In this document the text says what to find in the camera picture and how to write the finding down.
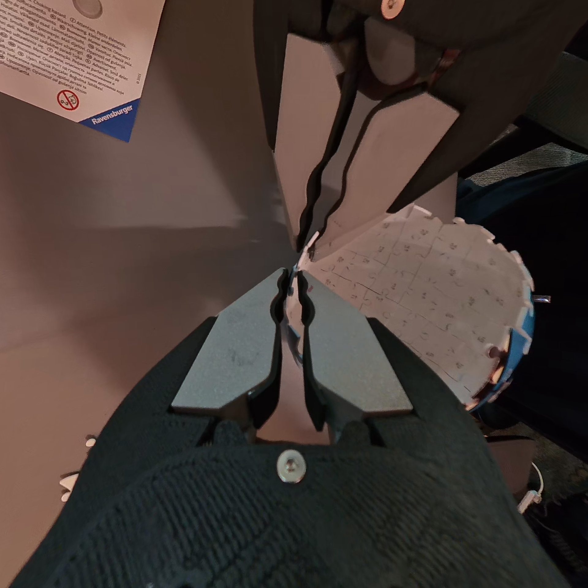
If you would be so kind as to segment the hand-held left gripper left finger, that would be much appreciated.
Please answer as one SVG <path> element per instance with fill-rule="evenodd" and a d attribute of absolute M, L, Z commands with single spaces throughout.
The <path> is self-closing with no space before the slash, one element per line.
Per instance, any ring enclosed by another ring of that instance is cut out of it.
<path fill-rule="evenodd" d="M 177 415 L 239 425 L 248 442 L 280 398 L 284 304 L 289 270 L 278 269 L 224 310 L 170 405 Z"/>

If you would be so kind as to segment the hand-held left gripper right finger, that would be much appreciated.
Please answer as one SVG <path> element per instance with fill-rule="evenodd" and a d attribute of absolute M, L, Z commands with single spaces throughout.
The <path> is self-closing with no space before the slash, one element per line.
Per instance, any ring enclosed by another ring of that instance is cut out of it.
<path fill-rule="evenodd" d="M 307 411 L 336 443 L 352 422 L 407 415 L 413 405 L 371 325 L 317 278 L 298 271 Z"/>

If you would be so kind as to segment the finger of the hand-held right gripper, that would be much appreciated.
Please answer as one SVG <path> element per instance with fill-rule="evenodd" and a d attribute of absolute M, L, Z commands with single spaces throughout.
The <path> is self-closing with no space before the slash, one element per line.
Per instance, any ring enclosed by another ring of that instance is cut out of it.
<path fill-rule="evenodd" d="M 273 148 L 289 238 L 302 250 L 313 207 L 308 183 L 323 162 L 358 40 L 323 43 L 289 34 Z"/>
<path fill-rule="evenodd" d="M 422 89 L 374 107 L 364 120 L 342 174 L 341 197 L 313 242 L 321 261 L 387 216 L 408 182 L 459 118 L 459 111 Z"/>

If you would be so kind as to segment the blue cartoon puzzle ball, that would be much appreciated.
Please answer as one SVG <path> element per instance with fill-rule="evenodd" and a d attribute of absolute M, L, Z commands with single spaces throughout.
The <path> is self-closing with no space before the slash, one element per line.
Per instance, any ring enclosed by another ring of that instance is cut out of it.
<path fill-rule="evenodd" d="M 294 272 L 378 319 L 473 411 L 511 384 L 534 330 L 533 278 L 494 238 L 411 204 Z"/>

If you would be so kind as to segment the curved white puzzle piece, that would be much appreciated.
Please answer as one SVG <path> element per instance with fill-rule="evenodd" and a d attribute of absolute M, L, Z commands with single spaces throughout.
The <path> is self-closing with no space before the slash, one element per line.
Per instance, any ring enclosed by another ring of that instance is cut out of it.
<path fill-rule="evenodd" d="M 315 247 L 315 242 L 320 237 L 320 232 L 316 231 L 314 234 L 309 238 L 305 246 L 303 247 L 300 257 L 298 259 L 298 265 L 305 263 L 306 261 L 312 261 L 313 252 Z"/>

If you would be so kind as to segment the pile of white puzzle pieces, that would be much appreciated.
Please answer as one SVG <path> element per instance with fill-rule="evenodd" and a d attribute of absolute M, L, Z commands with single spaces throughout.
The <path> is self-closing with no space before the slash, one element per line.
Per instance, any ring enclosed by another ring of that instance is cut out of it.
<path fill-rule="evenodd" d="M 79 477 L 81 467 L 83 467 L 85 460 L 88 457 L 88 454 L 91 452 L 92 448 L 96 445 L 97 439 L 98 439 L 98 437 L 95 435 L 87 436 L 85 438 L 86 455 L 85 455 L 84 461 L 82 462 L 82 465 L 80 466 L 80 468 L 78 468 L 78 470 L 76 470 L 76 471 L 67 472 L 67 473 L 62 474 L 60 476 L 59 485 L 61 488 L 61 502 L 62 503 L 66 503 L 68 501 L 68 499 L 72 493 L 72 490 L 77 482 L 77 479 Z"/>

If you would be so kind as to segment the white instruction sheet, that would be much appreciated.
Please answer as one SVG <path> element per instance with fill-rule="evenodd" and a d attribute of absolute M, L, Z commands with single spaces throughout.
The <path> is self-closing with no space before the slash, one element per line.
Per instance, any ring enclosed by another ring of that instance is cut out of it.
<path fill-rule="evenodd" d="M 165 1 L 1 1 L 1 93 L 129 142 Z"/>

